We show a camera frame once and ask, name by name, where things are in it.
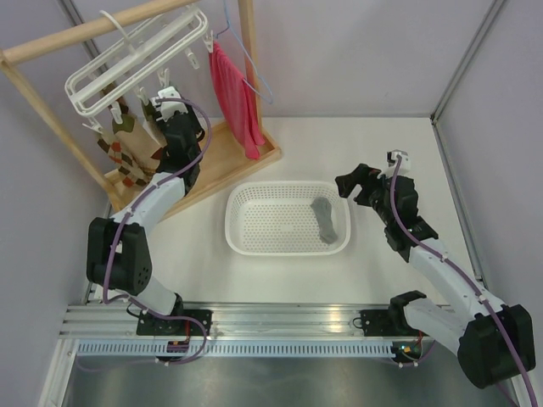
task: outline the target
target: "perforated basket bottom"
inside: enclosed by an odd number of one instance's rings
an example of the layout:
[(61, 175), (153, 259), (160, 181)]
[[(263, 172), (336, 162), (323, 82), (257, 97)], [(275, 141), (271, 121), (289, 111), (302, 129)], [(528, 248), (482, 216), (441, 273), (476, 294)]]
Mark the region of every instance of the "perforated basket bottom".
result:
[[(311, 208), (312, 199), (252, 200), (239, 210), (241, 249), (254, 253), (315, 253), (335, 249), (323, 243)], [(332, 209), (332, 222), (336, 214)]]

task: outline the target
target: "gray sock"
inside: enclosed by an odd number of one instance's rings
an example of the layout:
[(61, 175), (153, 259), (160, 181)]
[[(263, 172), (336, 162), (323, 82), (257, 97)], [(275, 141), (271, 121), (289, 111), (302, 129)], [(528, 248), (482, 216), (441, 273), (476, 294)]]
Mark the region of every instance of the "gray sock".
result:
[(338, 240), (338, 235), (333, 230), (332, 204), (324, 197), (315, 198), (311, 204), (315, 212), (316, 223), (319, 224), (319, 233), (324, 243), (332, 244)]

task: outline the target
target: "white table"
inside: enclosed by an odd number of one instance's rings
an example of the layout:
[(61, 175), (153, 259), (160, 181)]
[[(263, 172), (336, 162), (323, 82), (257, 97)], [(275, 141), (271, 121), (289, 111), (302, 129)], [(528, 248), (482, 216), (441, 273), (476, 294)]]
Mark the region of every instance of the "white table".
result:
[[(471, 272), (466, 245), (428, 119), (277, 118), (266, 129), (283, 158), (245, 181), (322, 180), (359, 163), (386, 166), (398, 148), (412, 161), (419, 210), (460, 264)], [(224, 234), (235, 186), (164, 220), (149, 238), (154, 275), (185, 301), (387, 304), (411, 290), (444, 304), (436, 289), (393, 252), (372, 209), (350, 198), (351, 239), (340, 253), (309, 258), (243, 256)]]

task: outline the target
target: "white wall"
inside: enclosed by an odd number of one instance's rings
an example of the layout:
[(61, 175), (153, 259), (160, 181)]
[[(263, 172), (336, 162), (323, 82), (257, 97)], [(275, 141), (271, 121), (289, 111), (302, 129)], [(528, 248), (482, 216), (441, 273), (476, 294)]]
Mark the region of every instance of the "white wall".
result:
[[(144, 0), (74, 0), (84, 20)], [(274, 116), (429, 116), (445, 90), (491, 0), (255, 0), (260, 73), (276, 102)], [(237, 1), (228, 0), (239, 32)], [(222, 0), (199, 6), (217, 32), (226, 26)], [(98, 39), (104, 48), (119, 34)], [(244, 69), (231, 33), (220, 44)], [(185, 96), (220, 116), (202, 42), (193, 47), (202, 67), (184, 58), (169, 64)]]
[(543, 3), (508, 2), (441, 121), (490, 288), (543, 349)]
[[(54, 0), (4, 2), (0, 47), (68, 27)], [(106, 168), (62, 87), (86, 60), (76, 47), (21, 68)], [(88, 223), (105, 204), (102, 190), (0, 74), (2, 406), (36, 405), (66, 305), (82, 293)]]

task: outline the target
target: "blue wire hanger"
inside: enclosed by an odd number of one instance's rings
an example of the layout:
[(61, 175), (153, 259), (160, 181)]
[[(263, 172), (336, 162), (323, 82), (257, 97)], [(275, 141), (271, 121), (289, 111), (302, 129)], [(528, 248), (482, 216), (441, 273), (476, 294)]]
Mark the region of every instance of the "blue wire hanger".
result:
[[(230, 24), (230, 14), (228, 13), (227, 0), (223, 0), (222, 3), (224, 5), (224, 16), (227, 19), (227, 28), (225, 28), (224, 30), (216, 33), (215, 39), (217, 39), (217, 40), (219, 39), (220, 34), (222, 34), (224, 32), (227, 32), (228, 30), (230, 30), (232, 28), (231, 24)], [(264, 79), (258, 73), (258, 69), (256, 68), (255, 62), (253, 62), (253, 59), (251, 59), (251, 57), (249, 56), (249, 53), (247, 52), (247, 50), (244, 47), (244, 43), (241, 41), (241, 39), (238, 36), (238, 33), (236, 33), (236, 31), (234, 29), (231, 29), (230, 32), (234, 35), (234, 37), (238, 41), (238, 44), (243, 49), (243, 51), (245, 53), (245, 56), (250, 61), (250, 63), (253, 65), (253, 69), (255, 70), (256, 77), (262, 81), (262, 83), (266, 87), (268, 93), (270, 93), (270, 96), (268, 97), (268, 96), (262, 95), (262, 93), (258, 92), (256, 89), (254, 89), (253, 86), (249, 83), (249, 81), (247, 81), (247, 79), (244, 78), (245, 83), (247, 84), (248, 87), (250, 87), (253, 90), (254, 93), (256, 93), (258, 96), (260, 96), (266, 103), (273, 104), (273, 93), (272, 93), (272, 90), (270, 89), (270, 87), (268, 86), (268, 84), (266, 82), (266, 79)]]

